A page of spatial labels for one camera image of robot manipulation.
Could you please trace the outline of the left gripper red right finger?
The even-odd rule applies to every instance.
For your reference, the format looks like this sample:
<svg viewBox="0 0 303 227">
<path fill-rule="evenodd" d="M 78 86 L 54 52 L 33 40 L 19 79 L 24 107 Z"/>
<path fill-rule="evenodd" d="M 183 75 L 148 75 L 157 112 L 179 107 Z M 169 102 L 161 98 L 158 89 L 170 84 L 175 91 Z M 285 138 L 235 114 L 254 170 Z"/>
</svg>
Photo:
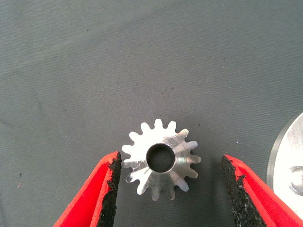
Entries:
<svg viewBox="0 0 303 227">
<path fill-rule="evenodd" d="M 299 218 L 241 160 L 223 155 L 221 170 L 237 227 L 301 227 Z"/>
</svg>

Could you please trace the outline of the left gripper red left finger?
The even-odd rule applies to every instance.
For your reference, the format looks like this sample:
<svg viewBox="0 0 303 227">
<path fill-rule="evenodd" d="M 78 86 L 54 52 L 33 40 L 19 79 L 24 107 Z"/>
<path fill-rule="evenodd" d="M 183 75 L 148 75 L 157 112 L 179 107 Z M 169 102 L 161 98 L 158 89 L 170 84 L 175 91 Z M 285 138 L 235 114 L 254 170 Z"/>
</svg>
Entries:
<svg viewBox="0 0 303 227">
<path fill-rule="evenodd" d="M 101 158 L 54 226 L 112 227 L 120 174 L 120 152 Z"/>
</svg>

